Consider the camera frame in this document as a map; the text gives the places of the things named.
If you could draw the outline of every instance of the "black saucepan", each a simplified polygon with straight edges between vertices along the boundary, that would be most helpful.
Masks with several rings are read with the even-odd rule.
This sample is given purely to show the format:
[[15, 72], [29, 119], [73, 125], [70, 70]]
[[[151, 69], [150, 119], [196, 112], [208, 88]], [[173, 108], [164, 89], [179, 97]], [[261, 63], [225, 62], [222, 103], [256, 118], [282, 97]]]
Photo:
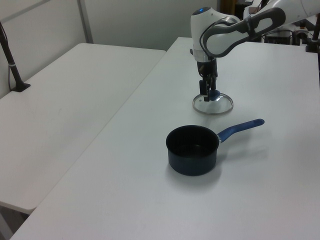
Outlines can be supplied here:
[[169, 164], [178, 173], [199, 176], [210, 172], [216, 165], [217, 149], [232, 134], [261, 126], [263, 119], [256, 119], [228, 127], [219, 134], [197, 125], [181, 126], [166, 138]]

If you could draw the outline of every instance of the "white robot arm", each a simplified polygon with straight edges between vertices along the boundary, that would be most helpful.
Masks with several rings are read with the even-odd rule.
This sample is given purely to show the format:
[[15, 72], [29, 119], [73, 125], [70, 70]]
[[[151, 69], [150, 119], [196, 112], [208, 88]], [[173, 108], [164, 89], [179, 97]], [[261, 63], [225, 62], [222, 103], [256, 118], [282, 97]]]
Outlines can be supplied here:
[[270, 0], [257, 14], [240, 21], [204, 7], [191, 16], [193, 56], [197, 61], [200, 94], [204, 100], [214, 100], [217, 95], [216, 58], [226, 56], [235, 46], [253, 40], [284, 24], [297, 22], [320, 13], [319, 0]]

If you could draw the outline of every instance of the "black cable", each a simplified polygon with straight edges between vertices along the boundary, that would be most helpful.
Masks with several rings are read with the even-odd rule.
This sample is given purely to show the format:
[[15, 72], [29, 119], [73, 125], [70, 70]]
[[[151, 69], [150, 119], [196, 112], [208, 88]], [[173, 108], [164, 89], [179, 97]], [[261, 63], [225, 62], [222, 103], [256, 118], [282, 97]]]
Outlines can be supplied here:
[[276, 33], [281, 33], [281, 32], [290, 32], [291, 33], [291, 36], [292, 34], [294, 33], [293, 31], [291, 30], [274, 30], [274, 31], [270, 31], [270, 32], [267, 32], [265, 34], [262, 34], [261, 37], [265, 37], [267, 35], [270, 35], [270, 34], [276, 34]]
[[252, 14], [256, 14], [256, 11], [257, 11], [258, 8], [261, 6], [262, 1], [263, 1], [263, 0], [261, 0], [261, 2], [259, 3], [259, 5], [258, 5], [258, 6], [256, 7], [256, 9], [253, 11], [254, 13], [251, 13], [249, 16], [251, 16]]
[[8, 66], [8, 85], [9, 85], [9, 90], [11, 92], [12, 89], [11, 89], [11, 86], [10, 86], [10, 66]]
[[[5, 37], [6, 43], [8, 43], [8, 37], [7, 37], [6, 31], [5, 31], [5, 29], [4, 29], [4, 27], [2, 26], [1, 23], [0, 23], [0, 28], [1, 28], [1, 31], [2, 31], [2, 33], [4, 35], [4, 37]], [[9, 65], [8, 65], [8, 86], [9, 86], [9, 90], [11, 92], [12, 89], [11, 89], [11, 85], [10, 85], [10, 66]]]

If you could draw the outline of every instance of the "white table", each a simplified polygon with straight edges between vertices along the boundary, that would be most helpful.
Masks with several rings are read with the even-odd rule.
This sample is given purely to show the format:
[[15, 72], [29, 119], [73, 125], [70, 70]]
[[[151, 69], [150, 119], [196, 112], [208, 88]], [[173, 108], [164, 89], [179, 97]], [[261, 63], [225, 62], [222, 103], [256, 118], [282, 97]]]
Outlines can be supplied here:
[[[218, 59], [230, 114], [197, 113], [190, 38], [178, 38], [12, 240], [314, 240], [320, 236], [317, 55], [244, 43]], [[218, 149], [202, 176], [175, 172], [166, 137], [263, 118]]]
[[82, 43], [0, 100], [0, 206], [30, 214], [165, 54]]

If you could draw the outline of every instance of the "pot handle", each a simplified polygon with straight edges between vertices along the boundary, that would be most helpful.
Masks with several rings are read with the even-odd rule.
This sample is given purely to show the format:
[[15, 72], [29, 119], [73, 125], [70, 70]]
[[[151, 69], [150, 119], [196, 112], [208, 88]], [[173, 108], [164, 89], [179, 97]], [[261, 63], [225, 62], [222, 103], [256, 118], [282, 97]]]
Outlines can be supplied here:
[[227, 140], [232, 134], [235, 134], [237, 132], [241, 132], [247, 129], [252, 129], [258, 126], [261, 126], [265, 123], [263, 119], [256, 119], [252, 121], [247, 121], [238, 125], [234, 125], [231, 127], [226, 128], [225, 130], [219, 132], [217, 134], [219, 141], [223, 143], [225, 140]]

